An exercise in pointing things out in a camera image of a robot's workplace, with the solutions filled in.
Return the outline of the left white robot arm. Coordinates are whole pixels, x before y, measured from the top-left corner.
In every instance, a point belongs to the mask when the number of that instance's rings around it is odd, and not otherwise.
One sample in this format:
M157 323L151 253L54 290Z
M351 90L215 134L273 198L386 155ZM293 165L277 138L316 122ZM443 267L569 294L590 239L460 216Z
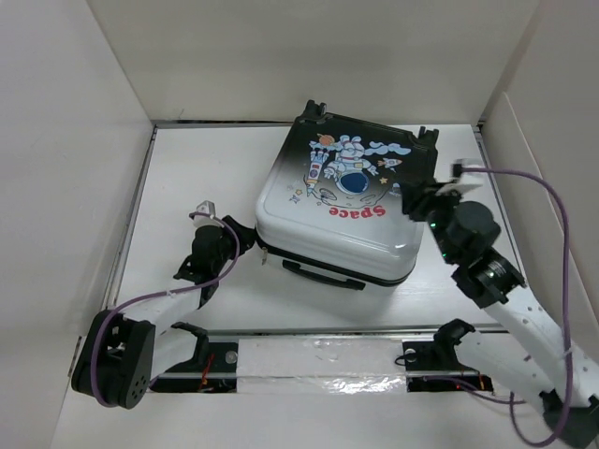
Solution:
M169 369L195 371L208 362L206 331L185 322L212 298L239 258L256 242L256 231L231 216L191 213L191 250L175 272L180 288L129 299L99 312L70 377L73 391L106 408L130 410Z

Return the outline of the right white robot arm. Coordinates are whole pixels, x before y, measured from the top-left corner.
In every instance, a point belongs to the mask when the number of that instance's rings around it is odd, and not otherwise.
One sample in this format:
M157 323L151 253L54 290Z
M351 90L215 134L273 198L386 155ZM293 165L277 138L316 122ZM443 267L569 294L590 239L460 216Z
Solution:
M586 448L598 436L598 365L541 306L522 274L493 247L501 233L489 208L456 183L405 184L402 212L428 226L459 290L525 350L510 355L459 319L441 326L432 356L444 368L478 369L534 408L555 439Z

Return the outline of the black suitcase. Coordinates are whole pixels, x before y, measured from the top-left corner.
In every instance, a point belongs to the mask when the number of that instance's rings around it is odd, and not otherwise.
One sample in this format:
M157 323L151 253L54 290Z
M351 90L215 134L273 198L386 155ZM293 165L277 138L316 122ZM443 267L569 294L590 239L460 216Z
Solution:
M284 269L346 289L395 287L416 266L423 226L401 187L435 172L439 132L346 117L309 100L256 202L256 242Z

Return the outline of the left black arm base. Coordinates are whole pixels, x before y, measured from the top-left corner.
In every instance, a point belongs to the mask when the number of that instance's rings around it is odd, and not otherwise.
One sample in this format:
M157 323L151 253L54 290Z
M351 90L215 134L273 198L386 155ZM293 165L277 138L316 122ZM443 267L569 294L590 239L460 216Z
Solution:
M194 357L160 375L150 387L155 393L220 394L237 391L239 344L204 341Z

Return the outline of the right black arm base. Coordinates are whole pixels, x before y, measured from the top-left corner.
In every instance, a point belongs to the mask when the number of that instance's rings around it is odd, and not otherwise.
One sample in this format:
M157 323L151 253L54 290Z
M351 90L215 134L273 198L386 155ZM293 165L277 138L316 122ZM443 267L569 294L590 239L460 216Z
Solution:
M432 340L409 340L394 359L404 369L409 393L493 393L492 379L461 365Z

